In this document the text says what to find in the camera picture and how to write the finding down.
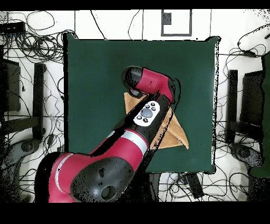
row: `electrical cable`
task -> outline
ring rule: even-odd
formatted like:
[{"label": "electrical cable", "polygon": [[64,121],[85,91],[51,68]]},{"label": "electrical cable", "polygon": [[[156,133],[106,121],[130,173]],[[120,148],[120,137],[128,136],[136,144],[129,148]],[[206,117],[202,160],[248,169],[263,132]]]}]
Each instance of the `electrical cable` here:
[{"label": "electrical cable", "polygon": [[131,24],[133,22],[133,19],[135,18],[135,16],[140,12],[141,10],[138,10],[137,13],[133,16],[131,22],[130,22],[130,25],[129,25],[129,29],[128,29],[128,35],[129,35],[129,30],[130,30],[130,27],[131,27]]},{"label": "electrical cable", "polygon": [[90,12],[91,12],[91,15],[92,15],[92,17],[93,17],[93,19],[94,19],[94,21],[95,21],[95,24],[96,24],[97,28],[99,29],[99,32],[102,34],[104,40],[107,40],[107,38],[105,38],[104,34],[101,32],[101,30],[100,30],[100,28],[99,28],[99,26],[98,26],[98,23],[97,23],[97,21],[95,20],[95,17],[94,17],[94,15],[93,15],[92,10],[90,10]]}]

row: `black frame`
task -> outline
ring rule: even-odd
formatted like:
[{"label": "black frame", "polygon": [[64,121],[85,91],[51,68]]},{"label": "black frame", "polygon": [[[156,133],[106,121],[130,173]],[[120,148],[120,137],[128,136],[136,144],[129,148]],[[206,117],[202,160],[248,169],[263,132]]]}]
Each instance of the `black frame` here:
[{"label": "black frame", "polygon": [[170,23],[166,22],[167,17],[171,18],[171,13],[164,13],[164,10],[161,10],[161,36],[192,36],[192,10],[189,12],[189,33],[164,34],[163,26],[170,25]]}]

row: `white floor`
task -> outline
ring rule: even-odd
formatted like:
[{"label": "white floor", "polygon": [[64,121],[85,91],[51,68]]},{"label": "white floor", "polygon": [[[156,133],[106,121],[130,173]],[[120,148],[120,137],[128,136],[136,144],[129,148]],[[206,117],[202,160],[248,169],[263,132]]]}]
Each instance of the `white floor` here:
[{"label": "white floor", "polygon": [[[56,32],[60,32],[63,30],[75,30],[79,39],[102,39],[103,36],[99,29],[97,28],[95,21],[90,13],[90,11],[49,11],[55,20],[55,25],[47,30],[37,31],[39,35],[47,35]],[[181,11],[169,11],[165,10],[165,12],[172,12],[172,18],[177,18],[178,14],[183,13],[186,15],[186,12]],[[25,17],[20,13],[12,13],[9,15],[9,19],[19,19],[25,22]],[[209,36],[220,36],[221,42],[219,44],[219,83],[226,79],[223,69],[226,63],[227,54],[229,54],[230,49],[237,47],[237,42],[241,36],[244,34],[256,29],[259,26],[270,23],[269,12],[266,10],[193,10],[192,11],[192,36],[191,37],[164,37],[160,35],[161,29],[161,10],[127,10],[127,11],[93,11],[93,15],[95,16],[96,22],[99,25],[100,30],[102,31],[105,38],[110,40],[205,40]],[[186,17],[182,16],[183,20],[188,22]],[[53,25],[52,18],[46,13],[35,13],[32,14],[28,18],[29,24],[34,29],[43,29]],[[252,33],[248,36],[245,36],[241,42],[240,47],[242,49],[251,49],[252,47],[258,44],[264,44],[266,46],[266,52],[270,50],[270,39],[265,40],[264,37],[270,32],[268,28],[264,28],[258,32]],[[263,54],[264,49],[260,46],[256,48],[258,50],[258,54]],[[8,59],[14,60],[20,63],[21,66],[21,76],[25,79],[22,79],[25,91],[21,91],[21,97],[24,99],[27,107],[29,108],[30,113],[32,114],[32,92],[33,85],[29,82],[31,77],[33,79],[33,69],[34,65],[29,62],[26,58],[18,59],[17,54],[19,56],[23,56],[20,50],[11,49],[8,53]],[[44,97],[50,96],[47,101],[45,101],[45,109],[44,111],[44,127],[47,129],[45,137],[49,134],[51,129],[54,129],[55,123],[57,126],[60,125],[60,130],[64,130],[63,118],[56,119],[58,116],[63,116],[63,101],[60,98],[61,94],[59,94],[55,83],[57,84],[58,80],[63,77],[63,65],[55,62],[46,62],[47,69],[50,73],[45,73],[45,84],[44,87]],[[228,64],[229,69],[237,69],[238,70],[238,90],[242,90],[242,79],[245,73],[257,71],[262,69],[262,63],[260,58],[247,58],[244,56],[238,56],[235,60]],[[63,91],[63,81],[60,82],[60,90]],[[218,98],[221,98],[226,95],[227,92],[227,82],[221,84],[218,88]],[[238,115],[237,119],[239,119],[240,112],[240,99],[242,92],[238,93]],[[219,100],[219,103],[222,105],[225,104],[226,97]],[[221,107],[218,109],[218,120],[225,120],[226,114],[226,105],[222,107],[221,116]],[[24,103],[21,101],[21,111],[20,112],[12,112],[9,113],[9,117],[6,116],[6,119],[17,119],[18,116],[28,116],[27,109]],[[57,128],[53,132],[55,135],[59,134],[59,139],[55,145],[51,148],[52,151],[56,151],[56,148],[60,145],[64,144],[64,137],[61,135],[61,131],[57,130]],[[17,135],[14,136],[12,143],[15,143],[19,140],[31,137],[32,131],[31,129],[24,130]],[[232,196],[228,182],[225,181],[227,178],[235,173],[242,172],[247,173],[243,163],[235,160],[229,153],[226,153],[228,149],[223,147],[216,151],[216,160],[217,164],[217,172],[213,175],[205,175],[200,173],[198,176],[201,180],[201,183],[204,188],[204,192],[208,195],[218,195],[214,197],[204,196],[203,200],[224,200],[224,201],[235,201],[236,199]],[[24,159],[24,163],[21,167],[20,174],[24,175],[29,169],[36,169],[39,162],[43,157],[43,147],[26,157]],[[26,176],[21,184],[29,184],[24,185],[22,188],[27,188],[27,190],[33,192],[34,185],[34,171],[30,171],[28,173],[29,176]],[[168,173],[164,173],[161,176],[160,180],[160,193],[159,198],[161,201],[198,201],[194,200],[191,196],[190,192],[183,188],[184,191],[179,191],[177,186],[171,188],[171,193],[166,193],[168,186],[173,184],[176,175],[173,174],[169,176]],[[234,185],[242,185],[246,190],[248,186],[248,179],[243,175],[234,175],[232,177],[231,182]],[[246,196],[244,193],[233,192],[234,196],[239,201],[245,201]]]}]

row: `folded cloth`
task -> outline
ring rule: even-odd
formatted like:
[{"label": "folded cloth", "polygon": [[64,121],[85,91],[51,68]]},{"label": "folded cloth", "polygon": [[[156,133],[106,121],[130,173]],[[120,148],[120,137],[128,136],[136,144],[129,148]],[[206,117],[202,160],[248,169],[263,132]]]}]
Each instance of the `folded cloth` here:
[{"label": "folded cloth", "polygon": [[[141,97],[140,99],[137,99],[135,97],[132,97],[128,92],[124,93],[124,102],[126,106],[126,113],[128,114],[131,109],[133,109],[141,100],[144,99],[144,97]],[[162,134],[165,132],[164,138],[162,139],[160,145],[158,146]],[[188,140],[186,137],[186,134],[182,127],[180,126],[179,122],[177,121],[176,116],[174,115],[171,108],[169,108],[152,144],[150,145],[150,149],[156,149],[158,146],[158,149],[160,148],[169,148],[169,147],[175,147],[184,145],[186,149],[188,149]]]}]

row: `dark green tabletop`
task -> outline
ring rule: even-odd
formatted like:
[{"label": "dark green tabletop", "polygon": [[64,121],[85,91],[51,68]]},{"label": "dark green tabletop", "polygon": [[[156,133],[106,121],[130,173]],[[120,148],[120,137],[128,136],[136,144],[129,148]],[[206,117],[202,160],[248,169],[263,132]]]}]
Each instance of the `dark green tabletop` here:
[{"label": "dark green tabletop", "polygon": [[212,172],[215,45],[208,41],[104,41],[67,36],[69,151],[90,153],[125,116],[121,73],[146,67],[178,78],[175,112],[189,141],[158,150],[147,172]]}]

